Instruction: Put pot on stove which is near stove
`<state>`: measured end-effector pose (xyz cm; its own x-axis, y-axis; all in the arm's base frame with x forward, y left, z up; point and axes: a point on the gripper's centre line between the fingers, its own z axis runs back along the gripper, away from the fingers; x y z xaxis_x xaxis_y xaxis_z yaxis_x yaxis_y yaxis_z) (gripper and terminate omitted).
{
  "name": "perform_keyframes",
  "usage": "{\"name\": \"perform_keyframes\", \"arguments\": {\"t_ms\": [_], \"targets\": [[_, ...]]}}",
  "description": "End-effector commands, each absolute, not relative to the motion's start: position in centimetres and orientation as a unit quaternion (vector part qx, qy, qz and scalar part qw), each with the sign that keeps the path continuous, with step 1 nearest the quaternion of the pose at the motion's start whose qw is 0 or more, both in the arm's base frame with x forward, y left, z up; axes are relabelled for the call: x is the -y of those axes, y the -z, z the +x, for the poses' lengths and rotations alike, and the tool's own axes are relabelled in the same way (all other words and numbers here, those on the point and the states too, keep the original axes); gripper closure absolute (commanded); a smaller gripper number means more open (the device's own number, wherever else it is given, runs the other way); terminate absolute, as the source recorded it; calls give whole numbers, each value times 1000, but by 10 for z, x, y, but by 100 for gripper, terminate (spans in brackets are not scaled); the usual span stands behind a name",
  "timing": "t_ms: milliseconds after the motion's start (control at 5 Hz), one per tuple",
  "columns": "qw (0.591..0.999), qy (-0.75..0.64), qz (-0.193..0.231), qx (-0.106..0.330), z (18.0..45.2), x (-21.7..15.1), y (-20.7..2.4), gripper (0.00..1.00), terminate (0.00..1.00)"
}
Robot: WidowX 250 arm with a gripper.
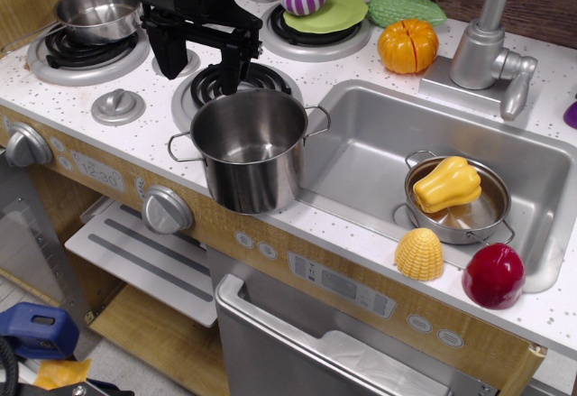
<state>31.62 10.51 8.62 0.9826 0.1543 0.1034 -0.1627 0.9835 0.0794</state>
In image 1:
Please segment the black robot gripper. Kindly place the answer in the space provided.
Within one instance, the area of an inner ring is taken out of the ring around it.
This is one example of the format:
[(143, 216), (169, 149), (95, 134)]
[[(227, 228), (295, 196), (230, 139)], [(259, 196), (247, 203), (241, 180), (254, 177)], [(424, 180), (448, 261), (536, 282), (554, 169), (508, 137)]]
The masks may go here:
[(187, 42), (220, 50), (221, 90), (234, 94), (250, 60), (261, 54), (260, 18), (235, 0), (141, 0), (146, 30), (161, 74), (176, 78), (188, 64)]

